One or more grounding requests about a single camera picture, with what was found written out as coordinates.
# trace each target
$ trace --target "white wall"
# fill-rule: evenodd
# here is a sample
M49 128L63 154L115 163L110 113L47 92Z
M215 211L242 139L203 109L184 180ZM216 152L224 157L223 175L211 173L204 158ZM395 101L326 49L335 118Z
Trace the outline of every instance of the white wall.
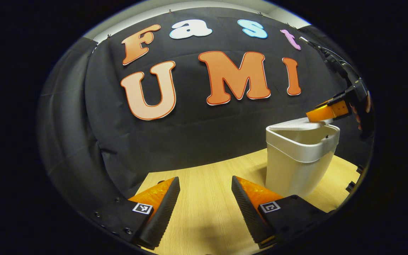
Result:
M169 9L171 11L183 10L189 8L198 7L223 7L232 8L237 10L249 11L252 13L262 13L263 16L276 19L283 23L288 23L296 28L301 28L303 26L309 25L306 21L298 16L290 13L289 11L278 7L277 5L271 4L263 0L225 0L225 2L216 1L183 1L183 0L149 0L141 2L138 5L131 6L120 13L112 16L106 21L100 23L95 28L87 32L84 37L93 38L96 42L101 42L107 38L108 34L115 34L126 27L136 24L145 19L149 19L164 13L167 13Z

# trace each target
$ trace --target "trash bin lid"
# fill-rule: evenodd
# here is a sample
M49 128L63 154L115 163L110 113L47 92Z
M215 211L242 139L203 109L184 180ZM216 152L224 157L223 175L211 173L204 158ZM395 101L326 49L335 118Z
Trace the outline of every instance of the trash bin lid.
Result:
M303 131L311 129L319 129L322 126L328 125L333 121L333 119L326 119L319 122L310 122L307 117L294 119L291 121L286 121L283 123L275 124L269 126L270 130L293 130L293 131Z

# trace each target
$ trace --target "white trash bin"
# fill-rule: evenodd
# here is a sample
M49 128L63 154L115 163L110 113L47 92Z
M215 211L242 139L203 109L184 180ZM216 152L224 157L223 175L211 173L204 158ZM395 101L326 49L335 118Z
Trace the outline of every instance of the white trash bin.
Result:
M283 197L306 197L317 187L340 138L340 129L330 122L301 118L266 128L266 188Z

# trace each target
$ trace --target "wooden table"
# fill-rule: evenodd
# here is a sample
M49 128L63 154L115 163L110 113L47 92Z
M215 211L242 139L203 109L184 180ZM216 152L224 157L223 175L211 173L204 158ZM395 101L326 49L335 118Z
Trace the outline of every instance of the wooden table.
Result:
M334 156L327 172L306 201L329 212L347 197L350 181L356 182L357 167ZM159 181L179 177L180 194L160 246L159 255L255 254L254 243L231 191L233 175L265 185L267 149L209 165L173 171L152 172L138 190Z

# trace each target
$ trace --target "orange letter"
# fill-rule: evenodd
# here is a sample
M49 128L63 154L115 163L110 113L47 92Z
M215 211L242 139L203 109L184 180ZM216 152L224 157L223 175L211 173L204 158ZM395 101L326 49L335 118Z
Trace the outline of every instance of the orange letter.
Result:
M301 93L300 86L298 86L298 75L297 75L297 61L291 58L283 58L283 63L288 69L289 76L289 87L288 94L291 96L298 96Z
M125 88L128 106L133 115L140 119L153 120L163 118L174 109L175 89L171 75L171 70L174 67L174 61L166 61L151 68L151 74L157 75L160 93L162 94L158 105L148 105L144 100L141 87L141 80L144 78L143 72L130 74L120 81L120 85Z
M207 98L209 105L228 103L231 95L225 92L225 83L233 95L241 100L250 80L250 89L247 97L253 100L270 97L270 89L264 73L265 57L258 52L246 52L243 55L240 68L221 51L208 51L201 53L198 59L207 65L210 79L210 96Z
M154 34L149 31L157 31L159 29L160 25L155 24L124 39L122 44L125 45L125 59L122 61L122 64L128 65L146 54L149 48L141 47L141 43L145 42L147 45L150 44L154 40Z

